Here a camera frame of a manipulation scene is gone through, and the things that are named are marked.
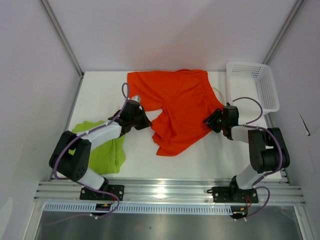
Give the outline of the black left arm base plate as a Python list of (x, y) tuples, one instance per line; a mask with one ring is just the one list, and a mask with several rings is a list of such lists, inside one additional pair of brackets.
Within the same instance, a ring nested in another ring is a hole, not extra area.
[(124, 185), (110, 184), (108, 180), (105, 180), (99, 189), (84, 186), (81, 189), (79, 199), (88, 201), (122, 201), (124, 193)]

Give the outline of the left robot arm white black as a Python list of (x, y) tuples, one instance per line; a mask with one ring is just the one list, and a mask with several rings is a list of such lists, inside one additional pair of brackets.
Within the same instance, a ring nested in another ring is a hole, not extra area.
[(91, 190), (97, 200), (105, 199), (109, 181), (89, 167), (90, 154), (102, 144), (129, 133), (131, 128), (152, 126), (140, 101), (138, 95), (127, 99), (121, 110), (94, 128), (80, 133), (63, 132), (49, 160), (54, 173)]

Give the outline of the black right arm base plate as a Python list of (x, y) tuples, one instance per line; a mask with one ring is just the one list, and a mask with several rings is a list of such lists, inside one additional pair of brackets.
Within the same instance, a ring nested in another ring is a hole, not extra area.
[(215, 203), (249, 203), (257, 204), (259, 202), (258, 194), (255, 189), (238, 189), (230, 186), (215, 186), (206, 191), (212, 195)]

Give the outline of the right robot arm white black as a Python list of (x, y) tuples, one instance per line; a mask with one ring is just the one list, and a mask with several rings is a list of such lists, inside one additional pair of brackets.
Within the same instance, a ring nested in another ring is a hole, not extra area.
[(215, 133), (222, 132), (231, 141), (248, 144), (249, 165), (235, 175), (228, 186), (214, 186), (207, 190), (216, 203), (240, 202), (257, 193), (257, 184), (266, 176), (290, 165), (290, 156), (281, 130), (239, 124), (236, 106), (226, 105), (216, 109), (203, 122)]

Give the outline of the lime green shorts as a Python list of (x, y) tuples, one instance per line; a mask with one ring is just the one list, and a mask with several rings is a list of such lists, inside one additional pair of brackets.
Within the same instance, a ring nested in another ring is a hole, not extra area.
[(89, 130), (102, 127), (82, 138), (90, 141), (90, 155), (88, 167), (100, 175), (118, 173), (126, 160), (123, 150), (124, 136), (120, 136), (121, 126), (117, 122), (107, 125), (105, 121), (77, 124), (71, 131), (76, 135), (89, 132)]

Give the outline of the orange shorts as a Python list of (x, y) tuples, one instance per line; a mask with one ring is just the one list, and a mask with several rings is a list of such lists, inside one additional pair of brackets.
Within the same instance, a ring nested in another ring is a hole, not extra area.
[(130, 72), (127, 83), (145, 111), (162, 111), (151, 126), (158, 156), (177, 156), (205, 137), (205, 120), (223, 108), (204, 70)]

